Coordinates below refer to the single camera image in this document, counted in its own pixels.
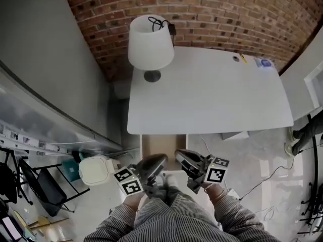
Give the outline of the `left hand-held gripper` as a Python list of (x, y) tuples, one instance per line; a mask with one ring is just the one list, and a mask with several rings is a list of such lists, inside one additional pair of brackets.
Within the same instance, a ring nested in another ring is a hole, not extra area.
[(144, 192), (149, 198), (157, 192), (156, 177), (166, 167), (166, 154), (153, 154), (144, 157), (136, 167), (122, 167), (113, 177), (120, 190), (127, 197)]

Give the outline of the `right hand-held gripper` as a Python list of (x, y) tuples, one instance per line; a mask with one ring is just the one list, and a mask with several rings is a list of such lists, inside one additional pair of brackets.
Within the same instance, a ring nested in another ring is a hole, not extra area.
[(187, 149), (175, 152), (176, 160), (184, 170), (188, 170), (187, 187), (198, 193), (202, 184), (220, 184), (225, 178), (230, 161), (214, 156), (204, 157)]

